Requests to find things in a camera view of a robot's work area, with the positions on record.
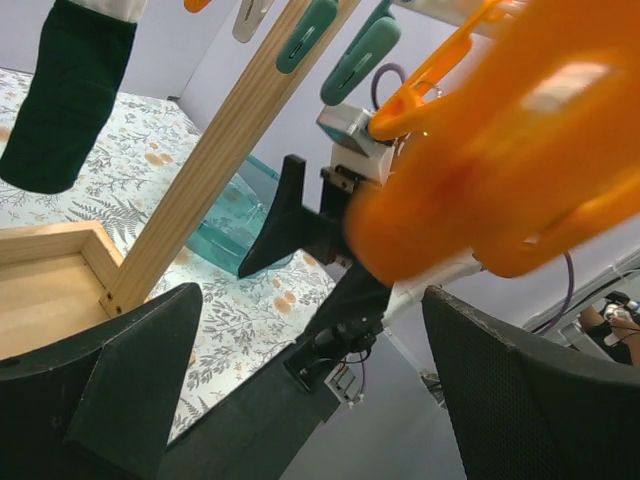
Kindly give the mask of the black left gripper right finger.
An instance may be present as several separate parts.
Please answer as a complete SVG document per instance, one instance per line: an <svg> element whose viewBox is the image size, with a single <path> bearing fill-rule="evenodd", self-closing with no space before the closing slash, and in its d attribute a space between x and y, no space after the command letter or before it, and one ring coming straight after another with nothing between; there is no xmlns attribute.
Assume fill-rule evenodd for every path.
<svg viewBox="0 0 640 480"><path fill-rule="evenodd" d="M636 479L639 371L555 344L438 287L422 311L469 479Z"/></svg>

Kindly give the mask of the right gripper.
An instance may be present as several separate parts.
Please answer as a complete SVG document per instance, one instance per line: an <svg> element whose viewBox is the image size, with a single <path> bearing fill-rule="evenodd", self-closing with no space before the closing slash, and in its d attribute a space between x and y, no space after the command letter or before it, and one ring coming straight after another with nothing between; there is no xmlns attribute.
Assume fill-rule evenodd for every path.
<svg viewBox="0 0 640 480"><path fill-rule="evenodd" d="M393 145L394 142L382 142ZM303 205L306 161L287 155L271 208L264 224L238 267L238 277L247 278L293 254L314 246L314 257L324 265L349 265L353 254L344 239L344 217L362 186L380 187L358 174L329 165L320 170L322 191L318 214Z"/></svg>

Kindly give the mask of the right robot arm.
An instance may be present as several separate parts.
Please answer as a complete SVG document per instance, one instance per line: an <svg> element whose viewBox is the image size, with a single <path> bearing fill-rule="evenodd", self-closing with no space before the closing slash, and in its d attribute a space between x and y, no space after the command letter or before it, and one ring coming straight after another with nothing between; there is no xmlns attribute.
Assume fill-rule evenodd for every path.
<svg viewBox="0 0 640 480"><path fill-rule="evenodd" d="M349 201L380 186L389 143L372 139L371 113L325 107L331 138L322 202L302 202L305 161L283 161L271 209L239 266L247 277L304 250L324 264L353 261L343 219ZM413 282L385 286L353 261L307 324L290 373L312 387L350 353L369 352L388 319L420 302L465 474L470 479L635 479L639 475L639 373L495 319L445 285L480 268L466 256Z"/></svg>

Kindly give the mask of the floral table mat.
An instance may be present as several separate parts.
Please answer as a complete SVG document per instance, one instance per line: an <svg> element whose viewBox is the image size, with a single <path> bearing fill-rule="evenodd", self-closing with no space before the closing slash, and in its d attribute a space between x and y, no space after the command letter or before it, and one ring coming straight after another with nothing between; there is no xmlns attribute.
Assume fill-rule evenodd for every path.
<svg viewBox="0 0 640 480"><path fill-rule="evenodd" d="M127 254L199 137L175 103L121 93L73 188L39 195L2 184L1 225L96 220ZM307 254L238 280L182 249L152 293L184 282L200 285L203 307L171 440L288 346L334 285Z"/></svg>

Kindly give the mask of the wooden clothes rack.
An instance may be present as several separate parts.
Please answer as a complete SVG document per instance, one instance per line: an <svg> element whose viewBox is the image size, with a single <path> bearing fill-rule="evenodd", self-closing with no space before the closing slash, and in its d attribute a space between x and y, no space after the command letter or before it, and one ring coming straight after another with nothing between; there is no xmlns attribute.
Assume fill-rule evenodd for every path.
<svg viewBox="0 0 640 480"><path fill-rule="evenodd" d="M357 5L340 2L320 40L292 73L282 74L276 56L308 6L287 3L127 255L98 221L2 230L2 358L55 343L145 303Z"/></svg>

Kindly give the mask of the dark green sock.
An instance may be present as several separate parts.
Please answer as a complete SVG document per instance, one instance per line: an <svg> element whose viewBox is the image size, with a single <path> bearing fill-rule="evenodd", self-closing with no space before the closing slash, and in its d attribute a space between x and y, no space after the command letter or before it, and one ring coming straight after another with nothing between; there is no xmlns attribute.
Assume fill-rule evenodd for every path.
<svg viewBox="0 0 640 480"><path fill-rule="evenodd" d="M143 1L54 3L1 156L4 182L39 194L74 185L113 110L145 7Z"/></svg>

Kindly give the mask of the teal plastic basin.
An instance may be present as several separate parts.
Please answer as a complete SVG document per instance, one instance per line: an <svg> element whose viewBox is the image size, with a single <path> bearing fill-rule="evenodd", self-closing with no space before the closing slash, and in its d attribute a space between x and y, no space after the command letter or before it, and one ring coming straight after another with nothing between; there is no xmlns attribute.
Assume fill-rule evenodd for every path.
<svg viewBox="0 0 640 480"><path fill-rule="evenodd" d="M186 247L236 276L264 225L279 179L279 173L248 156L188 238Z"/></svg>

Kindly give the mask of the white round clip hanger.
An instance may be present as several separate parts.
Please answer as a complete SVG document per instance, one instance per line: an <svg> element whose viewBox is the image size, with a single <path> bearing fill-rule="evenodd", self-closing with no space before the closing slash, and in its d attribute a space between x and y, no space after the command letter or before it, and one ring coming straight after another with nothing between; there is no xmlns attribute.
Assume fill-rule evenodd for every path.
<svg viewBox="0 0 640 480"><path fill-rule="evenodd" d="M325 106L396 44L387 2L326 79ZM525 275L639 212L639 5L485 1L371 112L394 142L353 195L348 247L379 282L466 256Z"/></svg>

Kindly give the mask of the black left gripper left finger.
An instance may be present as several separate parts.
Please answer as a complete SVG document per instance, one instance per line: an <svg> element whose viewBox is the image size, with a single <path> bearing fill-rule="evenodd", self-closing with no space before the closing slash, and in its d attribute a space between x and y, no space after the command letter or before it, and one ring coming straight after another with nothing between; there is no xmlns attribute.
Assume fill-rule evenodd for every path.
<svg viewBox="0 0 640 480"><path fill-rule="evenodd" d="M202 309L184 283L1 362L4 479L153 479Z"/></svg>

